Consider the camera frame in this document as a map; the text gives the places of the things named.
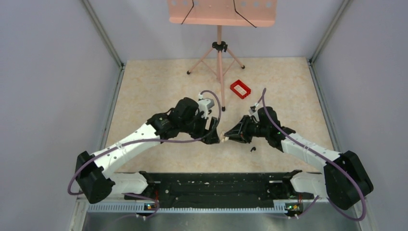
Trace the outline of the beige earbud charging case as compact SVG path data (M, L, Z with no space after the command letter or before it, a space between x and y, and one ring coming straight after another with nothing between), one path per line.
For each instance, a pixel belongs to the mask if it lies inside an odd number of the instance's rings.
M229 137L225 136L225 133L226 133L225 131L222 131L221 134L220 134L220 142L221 143L224 143L224 142L229 140Z

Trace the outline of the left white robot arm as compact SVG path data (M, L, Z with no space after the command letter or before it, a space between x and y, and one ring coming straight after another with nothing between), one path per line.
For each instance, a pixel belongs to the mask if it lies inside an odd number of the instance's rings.
M96 204L113 193L134 193L143 199L152 197L153 184L136 174L127 182L115 181L115 172L132 158L164 142L177 143L180 133L190 136L190 142L219 143L217 124L220 117L210 117L215 106L213 99L200 96L197 101L185 97L168 112L157 113L147 119L136 131L113 145L76 158L74 181L90 204Z

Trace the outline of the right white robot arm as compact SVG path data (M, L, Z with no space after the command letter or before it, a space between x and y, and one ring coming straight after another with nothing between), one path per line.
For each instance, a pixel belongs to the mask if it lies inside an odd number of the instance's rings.
M356 153L340 153L306 140L295 130L281 126L270 106L244 115L235 127L224 133L224 137L240 143L250 143L254 137L264 138L271 147L318 170L318 173L300 171L290 176L282 185L282 192L288 198L310 193L326 197L339 209L347 210L374 190Z

